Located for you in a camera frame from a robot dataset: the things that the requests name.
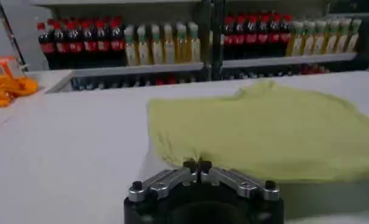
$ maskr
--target yellow cloth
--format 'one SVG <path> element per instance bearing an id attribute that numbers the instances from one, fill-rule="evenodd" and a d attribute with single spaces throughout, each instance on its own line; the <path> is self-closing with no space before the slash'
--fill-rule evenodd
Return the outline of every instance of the yellow cloth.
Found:
<path id="1" fill-rule="evenodd" d="M 149 132 L 164 160 L 210 160 L 262 179 L 369 178 L 369 118 L 346 100 L 259 82 L 234 96 L 153 99 Z"/>

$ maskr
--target soda bottle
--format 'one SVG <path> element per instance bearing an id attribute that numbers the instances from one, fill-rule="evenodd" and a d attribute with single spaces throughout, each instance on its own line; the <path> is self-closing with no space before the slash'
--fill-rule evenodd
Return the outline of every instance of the soda bottle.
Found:
<path id="1" fill-rule="evenodd" d="M 85 61 L 86 64 L 95 67 L 97 65 L 97 61 L 99 60 L 97 57 L 98 45 L 96 41 L 96 36 L 91 28 L 90 21 L 84 21 L 82 23 L 82 27 L 83 27 L 83 44 L 85 47 Z"/>
<path id="2" fill-rule="evenodd" d="M 244 27 L 245 27 L 245 17 L 240 15 L 236 19 L 236 25 L 234 26 L 233 35 L 233 54 L 234 59 L 239 59 L 244 57 Z"/>
<path id="3" fill-rule="evenodd" d="M 113 64 L 116 66 L 124 66 L 126 64 L 125 59 L 125 43 L 124 33 L 119 26 L 118 20 L 112 20 L 111 22 L 111 51 Z"/>
<path id="4" fill-rule="evenodd" d="M 234 19 L 230 16 L 225 18 L 225 27 L 223 30 L 223 59 L 232 59 L 232 42 L 233 42 Z"/>
<path id="5" fill-rule="evenodd" d="M 267 52 L 267 40 L 269 38 L 269 17 L 267 15 L 263 15 L 262 19 L 258 25 L 258 48 L 257 53 L 260 57 L 267 56 L 265 52 Z"/>
<path id="6" fill-rule="evenodd" d="M 256 40 L 258 38 L 256 34 L 256 23 L 258 18 L 254 15 L 248 17 L 247 28 L 245 29 L 245 57 L 254 58 L 256 57 Z"/>
<path id="7" fill-rule="evenodd" d="M 46 60 L 48 61 L 49 69 L 57 69 L 56 63 L 56 46 L 53 41 L 53 36 L 50 36 L 48 32 L 45 31 L 45 24 L 38 23 L 38 42 L 40 43 L 41 50 L 43 51 Z"/>
<path id="8" fill-rule="evenodd" d="M 54 23 L 54 42 L 58 52 L 58 64 L 61 68 L 68 68 L 69 44 L 66 31 L 60 26 L 60 22 Z"/>
<path id="9" fill-rule="evenodd" d="M 278 55 L 279 47 L 279 15 L 274 14 L 273 18 L 269 22 L 269 35 L 268 35 L 268 56 L 276 57 Z"/>
<path id="10" fill-rule="evenodd" d="M 75 28 L 75 22 L 68 23 L 69 51 L 72 57 L 73 68 L 81 68 L 85 65 L 83 58 L 83 34 Z"/>
<path id="11" fill-rule="evenodd" d="M 292 37 L 292 16 L 284 15 L 283 20 L 279 25 L 279 54 L 278 56 L 285 56 L 287 45 L 289 44 L 290 38 Z"/>
<path id="12" fill-rule="evenodd" d="M 97 38 L 97 45 L 98 45 L 98 54 L 100 60 L 103 61 L 101 66 L 107 66 L 110 63 L 110 33 L 108 29 L 105 29 L 104 22 L 98 20 L 96 22 L 96 38 Z"/>

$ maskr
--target white counter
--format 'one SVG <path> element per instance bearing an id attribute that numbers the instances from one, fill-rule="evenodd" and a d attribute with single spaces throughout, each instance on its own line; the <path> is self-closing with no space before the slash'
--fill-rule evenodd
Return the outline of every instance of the white counter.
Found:
<path id="1" fill-rule="evenodd" d="M 369 72 L 283 77 L 275 81 L 344 97 L 369 116 Z M 38 93 L 23 99 L 23 103 L 18 99 L 10 108 L 0 109 L 0 114 L 6 114 L 0 115 L 0 224 L 122 223 L 127 185 L 167 167 L 155 157 L 150 145 L 148 100 L 233 94 L 238 87 L 254 82 Z M 364 205 L 369 203 L 369 196 L 356 187 L 360 185 L 351 188 L 351 198 L 356 201 L 362 196 L 366 201 L 348 212 L 366 214 L 369 207 Z M 296 197 L 303 194 L 307 194 L 304 189 L 292 193 Z M 313 196 L 317 202 L 326 199 L 332 200 Z M 290 210 L 297 209 L 290 207 L 297 206 L 294 200 L 299 198 L 286 202 Z M 313 211 L 318 209 L 314 203 L 309 203 Z M 339 212 L 343 203 L 323 204 Z"/>

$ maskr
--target store shelf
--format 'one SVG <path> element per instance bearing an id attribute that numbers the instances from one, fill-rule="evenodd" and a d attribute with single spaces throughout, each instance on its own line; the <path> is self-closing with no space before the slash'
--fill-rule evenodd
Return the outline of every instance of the store shelf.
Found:
<path id="1" fill-rule="evenodd" d="M 104 5 L 129 3 L 199 2 L 200 0 L 29 0 L 32 5 Z"/>
<path id="2" fill-rule="evenodd" d="M 273 66 L 273 65 L 294 65 L 305 63 L 323 63 L 331 61 L 349 61 L 356 56 L 356 53 L 346 54 L 328 54 L 328 55 L 311 55 L 299 57 L 280 57 L 280 58 L 257 58 L 244 60 L 224 60 L 223 68 L 246 68 L 257 66 Z"/>
<path id="3" fill-rule="evenodd" d="M 157 72 L 183 72 L 198 71 L 203 68 L 203 63 L 187 63 L 172 65 L 141 65 L 141 66 L 124 66 L 114 68 L 89 68 L 75 69 L 72 72 L 73 77 L 89 77 L 104 75 L 128 75 L 128 74 L 145 74 Z"/>

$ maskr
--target juice bottle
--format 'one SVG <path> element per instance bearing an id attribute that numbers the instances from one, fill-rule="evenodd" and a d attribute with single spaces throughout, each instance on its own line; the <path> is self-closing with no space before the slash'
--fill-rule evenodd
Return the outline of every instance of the juice bottle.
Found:
<path id="1" fill-rule="evenodd" d="M 303 34 L 303 23 L 294 21 L 293 25 L 293 35 L 287 45 L 286 56 L 298 56 L 301 53 L 302 46 L 302 34 Z"/>
<path id="2" fill-rule="evenodd" d="M 195 23 L 189 24 L 191 36 L 191 61 L 201 61 L 201 43 L 198 38 L 198 25 Z"/>
<path id="3" fill-rule="evenodd" d="M 324 47 L 324 32 L 326 21 L 317 20 L 314 35 L 314 45 L 312 54 L 321 54 Z"/>
<path id="4" fill-rule="evenodd" d="M 175 47 L 170 24 L 164 25 L 164 59 L 167 64 L 175 63 Z"/>
<path id="5" fill-rule="evenodd" d="M 311 55 L 314 43 L 314 22 L 304 22 L 305 35 L 303 37 L 303 44 L 301 48 L 301 55 Z"/>
<path id="6" fill-rule="evenodd" d="M 178 37 L 177 37 L 177 63 L 184 63 L 187 61 L 187 38 L 186 27 L 183 24 L 177 25 Z"/>
<path id="7" fill-rule="evenodd" d="M 358 31 L 359 31 L 360 24 L 362 24 L 361 19 L 354 19 L 352 22 L 351 33 L 350 33 L 350 36 L 348 37 L 347 44 L 345 46 L 345 50 L 347 52 L 355 51 L 356 42 L 357 42 L 357 39 L 359 38 Z"/>
<path id="8" fill-rule="evenodd" d="M 133 41 L 133 26 L 128 26 L 125 31 L 125 51 L 129 66 L 139 65 L 138 56 L 136 53 L 136 45 Z"/>
<path id="9" fill-rule="evenodd" d="M 140 64 L 150 65 L 151 60 L 149 57 L 149 49 L 146 41 L 146 27 L 143 25 L 139 26 L 137 29 L 137 34 L 138 34 L 138 55 L 140 58 Z"/>
<path id="10" fill-rule="evenodd" d="M 340 21 L 337 19 L 328 22 L 328 33 L 325 34 L 323 54 L 333 53 L 337 41 L 337 31 L 339 29 L 339 24 Z"/>
<path id="11" fill-rule="evenodd" d="M 155 64 L 163 64 L 163 48 L 160 41 L 160 29 L 157 25 L 152 25 L 152 55 Z"/>
<path id="12" fill-rule="evenodd" d="M 337 41 L 334 53 L 342 53 L 345 50 L 345 45 L 348 38 L 348 29 L 350 29 L 351 19 L 342 19 L 340 22 L 340 30 L 337 36 Z"/>

